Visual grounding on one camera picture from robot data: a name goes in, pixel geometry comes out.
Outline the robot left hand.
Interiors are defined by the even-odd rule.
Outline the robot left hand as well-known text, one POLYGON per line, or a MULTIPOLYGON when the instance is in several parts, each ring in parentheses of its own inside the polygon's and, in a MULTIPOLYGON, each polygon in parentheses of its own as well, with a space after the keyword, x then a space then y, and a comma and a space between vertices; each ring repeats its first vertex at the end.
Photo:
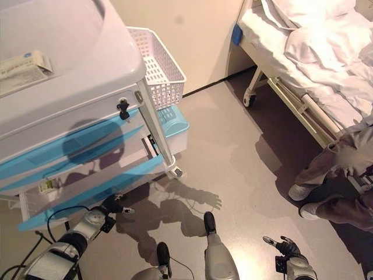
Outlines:
POLYGON ((121 204, 120 200, 121 196, 117 196, 115 194, 107 197, 102 203, 101 206, 106 209, 108 213, 113 213, 113 214, 134 214, 135 210, 132 208, 124 207, 121 204))

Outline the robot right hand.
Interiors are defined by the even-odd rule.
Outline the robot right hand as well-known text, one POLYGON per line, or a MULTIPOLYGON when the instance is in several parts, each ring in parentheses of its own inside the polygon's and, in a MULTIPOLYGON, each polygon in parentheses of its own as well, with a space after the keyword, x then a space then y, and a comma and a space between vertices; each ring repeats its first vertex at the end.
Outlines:
POLYGON ((275 247, 285 257, 290 258, 301 255, 300 249, 289 237, 280 236, 281 242, 267 236, 263 236, 262 239, 265 243, 275 247))

